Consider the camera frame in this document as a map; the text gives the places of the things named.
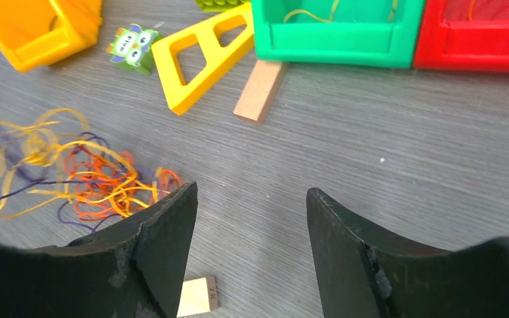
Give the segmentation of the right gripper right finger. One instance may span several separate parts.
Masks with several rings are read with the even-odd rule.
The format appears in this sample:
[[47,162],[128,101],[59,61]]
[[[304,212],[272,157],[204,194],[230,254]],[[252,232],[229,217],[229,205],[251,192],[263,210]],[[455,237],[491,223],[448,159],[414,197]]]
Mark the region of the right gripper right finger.
[[509,317],[509,237],[443,250],[393,233],[316,187],[306,209],[326,317]]

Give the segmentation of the orange plastic bin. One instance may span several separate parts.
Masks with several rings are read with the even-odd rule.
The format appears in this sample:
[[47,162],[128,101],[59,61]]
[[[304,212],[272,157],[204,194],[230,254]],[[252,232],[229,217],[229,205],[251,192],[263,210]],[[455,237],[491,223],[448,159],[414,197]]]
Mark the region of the orange plastic bin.
[[98,41],[102,0],[0,0],[0,51],[18,72],[49,66]]

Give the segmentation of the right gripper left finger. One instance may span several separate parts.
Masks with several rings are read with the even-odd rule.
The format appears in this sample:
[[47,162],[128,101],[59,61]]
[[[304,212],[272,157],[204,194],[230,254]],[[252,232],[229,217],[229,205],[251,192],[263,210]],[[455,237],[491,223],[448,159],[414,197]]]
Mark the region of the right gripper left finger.
[[0,244],[0,317],[175,317],[198,187],[66,246]]

